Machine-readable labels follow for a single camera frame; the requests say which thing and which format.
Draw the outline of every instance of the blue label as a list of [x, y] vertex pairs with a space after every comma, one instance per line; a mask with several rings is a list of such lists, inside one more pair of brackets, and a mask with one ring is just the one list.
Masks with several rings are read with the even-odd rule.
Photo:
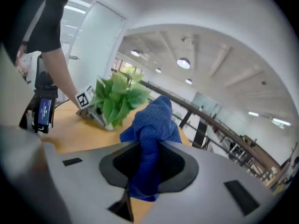
[[52, 100], [50, 99], [41, 99], [41, 103], [39, 105], [39, 113], [38, 113], [38, 123], [40, 125], [49, 125], [49, 115], [50, 115], [50, 107]]

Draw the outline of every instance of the blue towel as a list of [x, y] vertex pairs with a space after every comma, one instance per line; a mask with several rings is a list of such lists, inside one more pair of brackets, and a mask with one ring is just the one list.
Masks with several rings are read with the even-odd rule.
[[148, 202], [157, 199], [160, 184], [157, 141], [181, 143], [178, 126], [171, 120], [171, 114], [171, 101], [166, 96], [159, 96], [144, 110], [137, 112], [132, 125], [120, 135], [121, 142], [138, 140], [141, 144], [139, 168], [129, 181], [131, 197]]

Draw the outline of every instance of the potted plant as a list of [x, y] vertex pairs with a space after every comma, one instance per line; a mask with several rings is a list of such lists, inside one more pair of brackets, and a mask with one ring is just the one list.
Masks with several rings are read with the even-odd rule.
[[150, 94], [138, 83], [142, 75], [129, 70], [127, 73], [128, 77], [115, 72], [108, 80], [97, 80], [92, 105], [101, 115], [107, 130], [122, 126], [129, 112], [144, 104]]

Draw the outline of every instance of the plant leaf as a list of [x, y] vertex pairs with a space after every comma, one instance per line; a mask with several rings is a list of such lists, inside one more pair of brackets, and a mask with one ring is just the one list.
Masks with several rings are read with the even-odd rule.
[[92, 100], [90, 101], [90, 105], [94, 105], [97, 100], [98, 100], [98, 97], [96, 95], [93, 96]]
[[121, 105], [121, 110], [117, 115], [117, 119], [123, 120], [129, 114], [130, 108], [127, 104], [127, 99], [124, 97]]
[[98, 107], [100, 110], [103, 109], [104, 101], [103, 102], [98, 102], [95, 104], [96, 107]]
[[104, 114], [104, 117], [106, 119], [107, 124], [110, 123], [110, 116], [113, 110], [113, 103], [110, 99], [105, 99], [105, 102], [103, 104], [103, 108], [101, 109], [102, 113]]
[[119, 110], [114, 107], [112, 112], [111, 112], [110, 118], [109, 118], [110, 123], [112, 123], [113, 121], [116, 120], [116, 117], [117, 117], [118, 113], [119, 113]]
[[122, 119], [116, 119], [112, 121], [112, 126], [115, 128], [117, 126], [122, 126]]
[[135, 80], [136, 82], [139, 82], [142, 80], [143, 75], [142, 74], [131, 74], [131, 79]]
[[128, 91], [128, 103], [131, 109], [136, 109], [141, 106], [147, 101], [147, 98], [150, 95], [150, 91], [140, 89], [140, 87], [137, 87], [136, 85], [134, 86], [136, 87], [135, 89]]
[[123, 75], [119, 73], [113, 73], [112, 79], [113, 79], [113, 86], [112, 86], [113, 92], [119, 94], [124, 94], [127, 92], [127, 79]]
[[106, 81], [106, 84], [105, 84], [105, 94], [107, 96], [109, 96], [109, 94], [111, 93], [112, 86], [113, 86], [113, 80]]
[[111, 92], [109, 94], [109, 98], [113, 101], [114, 104], [116, 104], [118, 107], [120, 107], [121, 94]]
[[109, 80], [105, 80], [105, 79], [102, 79], [102, 78], [101, 78], [101, 80], [102, 80], [104, 85], [106, 85], [106, 83], [109, 81]]
[[97, 80], [97, 84], [96, 84], [96, 87], [95, 87], [95, 95], [98, 98], [102, 98], [102, 99], [106, 98], [105, 88], [99, 80]]

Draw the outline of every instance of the ceiling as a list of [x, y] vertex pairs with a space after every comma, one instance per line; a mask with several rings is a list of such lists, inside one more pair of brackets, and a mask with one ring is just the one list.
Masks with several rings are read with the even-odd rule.
[[[133, 49], [142, 55], [131, 55]], [[244, 46], [231, 46], [217, 36], [169, 29], [125, 36], [119, 52], [152, 71], [160, 68], [163, 75], [181, 82], [191, 78], [193, 88], [220, 105], [232, 108], [237, 102], [248, 111], [297, 122], [292, 99], [278, 75]], [[177, 65], [181, 57], [189, 59], [190, 69]], [[231, 104], [224, 102], [224, 97], [229, 97], [226, 100]]]

